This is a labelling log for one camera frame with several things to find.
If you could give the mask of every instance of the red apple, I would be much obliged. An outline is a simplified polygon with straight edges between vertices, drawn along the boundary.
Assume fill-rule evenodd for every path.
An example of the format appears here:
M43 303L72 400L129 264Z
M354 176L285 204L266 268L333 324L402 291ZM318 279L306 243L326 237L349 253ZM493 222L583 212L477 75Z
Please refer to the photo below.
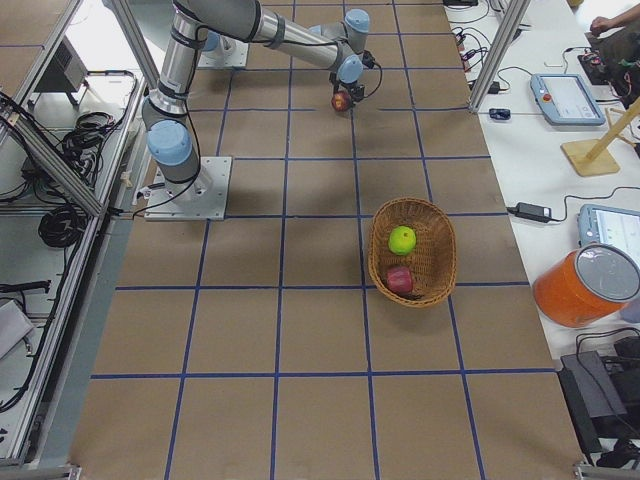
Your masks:
M387 288L393 293L403 295L413 290L411 270L404 265L391 267L387 270Z
M331 106L336 112L346 112L351 108L351 97L344 90L336 92L331 97Z

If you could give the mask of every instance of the gray lid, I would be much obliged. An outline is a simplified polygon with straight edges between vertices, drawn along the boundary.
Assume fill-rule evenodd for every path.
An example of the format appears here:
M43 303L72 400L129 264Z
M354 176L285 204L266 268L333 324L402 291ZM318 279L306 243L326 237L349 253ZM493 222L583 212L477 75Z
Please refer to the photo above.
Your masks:
M628 302L640 293L640 270L621 250L591 244L578 252L578 277L591 292L611 302Z

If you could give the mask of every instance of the wooden stand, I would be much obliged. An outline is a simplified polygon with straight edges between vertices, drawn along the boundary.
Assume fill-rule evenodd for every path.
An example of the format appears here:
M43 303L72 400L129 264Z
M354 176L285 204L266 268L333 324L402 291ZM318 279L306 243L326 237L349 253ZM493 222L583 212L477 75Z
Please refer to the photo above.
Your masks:
M580 140L562 144L562 151L564 151L578 175L591 177L616 173L620 170L620 166L607 151L607 146L614 138L620 136L620 132L638 114L640 114L640 98L633 102L629 109L623 113L622 117L609 128L607 134L600 140Z

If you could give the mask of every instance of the green apple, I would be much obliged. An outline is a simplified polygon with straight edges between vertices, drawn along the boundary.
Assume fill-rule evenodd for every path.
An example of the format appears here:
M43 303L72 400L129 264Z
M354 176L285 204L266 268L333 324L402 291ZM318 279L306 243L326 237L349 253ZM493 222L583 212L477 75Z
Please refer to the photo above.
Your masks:
M405 225L391 230L389 235L389 250L396 255L409 255L416 247L416 232Z

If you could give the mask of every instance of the touchscreen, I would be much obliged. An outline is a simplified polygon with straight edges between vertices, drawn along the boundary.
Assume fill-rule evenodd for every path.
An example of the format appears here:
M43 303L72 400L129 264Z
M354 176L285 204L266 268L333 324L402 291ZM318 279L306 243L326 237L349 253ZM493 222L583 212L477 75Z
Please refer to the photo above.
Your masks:
M595 210L600 241L627 253L640 265L640 216Z
M595 118L597 115L574 77L543 77L561 118Z

